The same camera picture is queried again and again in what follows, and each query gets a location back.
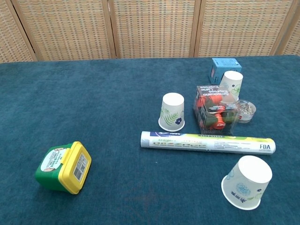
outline clear plastic box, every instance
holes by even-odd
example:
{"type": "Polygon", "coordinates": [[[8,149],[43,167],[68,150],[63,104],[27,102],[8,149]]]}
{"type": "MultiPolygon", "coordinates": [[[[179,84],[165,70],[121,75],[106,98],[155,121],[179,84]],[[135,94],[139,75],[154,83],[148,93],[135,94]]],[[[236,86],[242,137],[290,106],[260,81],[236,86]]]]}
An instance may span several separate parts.
{"type": "Polygon", "coordinates": [[[224,86],[197,86],[193,106],[203,135],[233,135],[238,108],[234,97],[224,86]]]}

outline paper cup with blue floral print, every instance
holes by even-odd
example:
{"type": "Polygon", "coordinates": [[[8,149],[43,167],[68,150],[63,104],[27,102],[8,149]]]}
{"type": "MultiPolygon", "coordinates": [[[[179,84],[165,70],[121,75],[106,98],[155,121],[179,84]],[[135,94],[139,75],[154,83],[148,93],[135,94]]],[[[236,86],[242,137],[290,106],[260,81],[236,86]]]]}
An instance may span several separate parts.
{"type": "Polygon", "coordinates": [[[221,183],[225,198],[241,210],[254,210],[270,180],[272,170],[256,156],[243,156],[221,183]]]}
{"type": "Polygon", "coordinates": [[[184,97],[178,93],[167,93],[158,119],[159,126],[169,132],[179,131],[184,127],[184,97]]]}

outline yellow lid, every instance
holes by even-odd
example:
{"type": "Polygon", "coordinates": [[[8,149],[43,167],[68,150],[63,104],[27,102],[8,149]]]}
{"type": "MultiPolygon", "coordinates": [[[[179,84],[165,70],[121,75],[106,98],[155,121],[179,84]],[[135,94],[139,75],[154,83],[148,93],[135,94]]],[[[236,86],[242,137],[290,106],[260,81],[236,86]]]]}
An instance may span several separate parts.
{"type": "Polygon", "coordinates": [[[77,194],[81,190],[91,161],[88,151],[80,142],[74,142],[70,149],[66,149],[60,161],[62,167],[58,179],[68,192],[77,194]]]}

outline paper cup with fern print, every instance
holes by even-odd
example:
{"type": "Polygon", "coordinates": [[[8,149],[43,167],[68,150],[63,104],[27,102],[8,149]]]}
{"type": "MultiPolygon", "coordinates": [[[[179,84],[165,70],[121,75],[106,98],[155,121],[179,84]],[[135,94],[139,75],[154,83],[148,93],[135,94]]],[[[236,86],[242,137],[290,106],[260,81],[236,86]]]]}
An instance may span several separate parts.
{"type": "Polygon", "coordinates": [[[184,127],[184,97],[178,93],[167,93],[158,119],[159,126],[169,132],[179,131],[184,127]]]}
{"type": "Polygon", "coordinates": [[[225,86],[232,94],[235,101],[239,100],[240,88],[243,75],[237,71],[226,71],[221,80],[220,86],[225,86]]]}
{"type": "Polygon", "coordinates": [[[221,183],[225,198],[241,210],[254,210],[261,203],[272,170],[256,156],[243,156],[221,183]]]}

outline cartoon label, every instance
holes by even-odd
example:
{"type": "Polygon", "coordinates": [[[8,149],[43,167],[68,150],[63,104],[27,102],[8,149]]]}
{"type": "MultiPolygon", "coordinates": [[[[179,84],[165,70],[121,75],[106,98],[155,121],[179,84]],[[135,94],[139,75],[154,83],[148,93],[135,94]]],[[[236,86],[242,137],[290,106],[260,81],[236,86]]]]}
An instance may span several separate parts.
{"type": "Polygon", "coordinates": [[[53,149],[44,158],[41,164],[41,171],[51,172],[60,166],[60,161],[65,154],[65,148],[53,149]]]}

